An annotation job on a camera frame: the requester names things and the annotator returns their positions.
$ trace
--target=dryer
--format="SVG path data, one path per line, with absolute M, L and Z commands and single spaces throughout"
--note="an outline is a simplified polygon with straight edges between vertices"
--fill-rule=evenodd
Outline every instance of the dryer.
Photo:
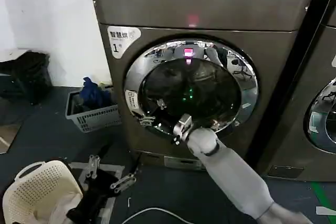
M 202 169 L 174 125 L 188 113 L 244 157 L 310 0 L 93 2 L 132 153 Z
M 266 122 L 279 120 L 256 165 L 261 174 L 296 180 L 336 181 L 333 172 L 336 169 L 335 1 L 311 2 L 314 8 L 309 8 L 306 16 L 311 16 L 311 20 L 303 22 L 302 29 L 308 34 L 307 31 L 315 30 L 316 25 L 317 30 L 291 81 L 290 91 L 277 93 L 286 100 L 277 104 L 281 107 L 281 116 L 277 118 L 274 110 L 266 113 L 265 124 L 258 130 L 257 138 L 267 138 L 272 126 Z

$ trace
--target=gray plastic basket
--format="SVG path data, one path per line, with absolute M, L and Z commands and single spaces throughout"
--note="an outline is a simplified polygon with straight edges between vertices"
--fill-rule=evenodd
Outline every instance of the gray plastic basket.
M 111 93 L 112 106 L 81 113 L 76 113 L 76 108 L 80 108 L 82 104 L 79 91 L 69 93 L 65 117 L 84 133 L 121 124 L 113 87 L 106 87 L 105 90 Z

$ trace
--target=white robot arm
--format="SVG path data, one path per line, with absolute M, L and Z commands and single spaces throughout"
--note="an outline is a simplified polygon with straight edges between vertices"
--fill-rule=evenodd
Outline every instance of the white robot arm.
M 265 181 L 211 129 L 191 129 L 191 116 L 184 115 L 174 128 L 178 140 L 205 166 L 210 177 L 241 212 L 259 224 L 312 224 L 301 213 L 275 203 Z

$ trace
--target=green floor tape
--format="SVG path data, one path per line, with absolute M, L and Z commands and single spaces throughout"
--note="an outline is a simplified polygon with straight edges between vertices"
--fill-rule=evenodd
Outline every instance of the green floor tape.
M 312 182 L 310 183 L 310 185 L 311 188 L 314 190 L 315 195 L 318 198 L 319 202 L 321 203 L 321 206 L 334 210 L 320 184 L 317 182 Z M 331 224 L 336 224 L 336 216 L 328 216 L 328 218 Z

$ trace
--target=floor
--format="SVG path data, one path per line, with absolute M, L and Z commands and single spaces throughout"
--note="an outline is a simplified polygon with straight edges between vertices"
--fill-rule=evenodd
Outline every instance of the floor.
M 68 93 L 72 88 L 54 88 L 39 105 L 25 102 L 8 103 L 0 100 L 0 125 L 23 122 L 12 147 L 0 155 L 0 189 L 3 190 L 26 165 L 55 157 L 66 157 L 68 162 L 86 162 L 102 146 L 112 147 L 102 160 L 103 164 L 132 165 L 121 126 L 92 133 L 81 133 L 72 121 L 65 118 Z M 316 216 L 320 206 L 311 183 L 265 179 L 274 200 L 294 211 L 303 212 L 313 223 L 334 223 L 325 216 Z M 336 184 L 319 183 L 331 207 L 336 208 Z M 115 202 L 110 223 L 121 223 L 131 214 L 146 207 L 162 207 L 196 224 L 256 223 L 240 213 L 205 172 L 186 172 L 163 167 L 144 166 L 138 181 L 123 192 Z M 130 221 L 132 223 L 160 222 L 180 224 L 161 212 L 148 212 Z

